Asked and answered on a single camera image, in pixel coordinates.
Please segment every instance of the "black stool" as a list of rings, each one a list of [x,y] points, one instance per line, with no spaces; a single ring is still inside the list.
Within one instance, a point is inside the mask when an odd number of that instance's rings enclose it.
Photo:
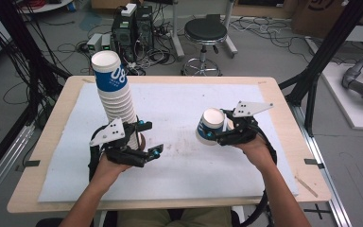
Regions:
[[[219,21],[208,18],[198,18],[185,24],[185,37],[191,42],[202,44],[199,59],[189,60],[183,67],[185,76],[220,76],[216,63],[206,59],[206,45],[212,45],[217,53],[215,44],[223,43],[227,38],[228,30]]]

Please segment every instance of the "black pole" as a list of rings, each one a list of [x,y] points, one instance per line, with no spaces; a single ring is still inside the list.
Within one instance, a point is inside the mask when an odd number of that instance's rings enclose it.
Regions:
[[[309,93],[304,125],[310,136],[313,136],[311,128],[318,79],[362,16],[363,0],[351,0],[322,42],[314,58],[308,63],[308,66],[296,77],[288,79],[279,85],[281,89],[284,89],[296,83],[291,93],[286,96],[287,102],[295,106],[300,106],[305,95]]]
[[[34,76],[37,77],[36,80],[41,82],[46,93],[49,96],[58,94],[61,91],[61,85],[53,71],[46,65],[40,48],[29,33],[13,1],[0,0],[0,21],[29,64],[35,68],[36,74]],[[38,91],[38,87],[30,87],[29,89]]]

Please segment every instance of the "stack of paper cups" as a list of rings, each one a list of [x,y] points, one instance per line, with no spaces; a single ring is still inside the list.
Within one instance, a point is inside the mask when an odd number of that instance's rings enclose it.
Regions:
[[[108,120],[112,122],[120,117],[123,122],[136,122],[128,78],[119,56],[113,51],[104,50],[94,54],[91,62],[98,94]],[[138,149],[135,133],[130,137],[128,145]]]

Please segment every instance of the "cardboard box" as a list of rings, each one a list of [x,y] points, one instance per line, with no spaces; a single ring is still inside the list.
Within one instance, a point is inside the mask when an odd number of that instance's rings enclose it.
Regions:
[[[133,2],[132,0],[91,0],[91,6],[93,9],[116,9]]]
[[[344,7],[339,0],[299,0],[291,21],[294,33],[324,38]]]
[[[287,12],[294,12],[299,5],[297,0],[285,0],[283,3],[283,9]]]

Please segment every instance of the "table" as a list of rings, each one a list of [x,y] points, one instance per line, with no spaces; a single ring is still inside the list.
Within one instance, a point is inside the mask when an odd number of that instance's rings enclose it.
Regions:
[[[69,78],[60,94],[59,100],[49,117],[41,138],[30,160],[41,160],[39,166],[27,167],[9,201],[11,213],[68,211],[72,202],[38,202],[50,159],[61,139],[61,133],[70,112],[78,99],[78,93],[86,82],[95,82],[92,76],[73,76]],[[278,84],[272,78],[252,77],[129,77],[130,83],[180,83],[180,84],[252,84],[257,85],[266,102],[275,108],[269,110],[275,130],[285,150],[285,156],[295,176],[300,194],[298,202],[329,201],[331,194],[322,178],[318,166],[307,165],[304,159],[313,159],[297,123],[289,110]],[[212,200],[168,200],[168,201],[105,201],[98,210],[110,209],[148,209],[170,207],[200,207],[255,204],[258,200],[228,198]]]

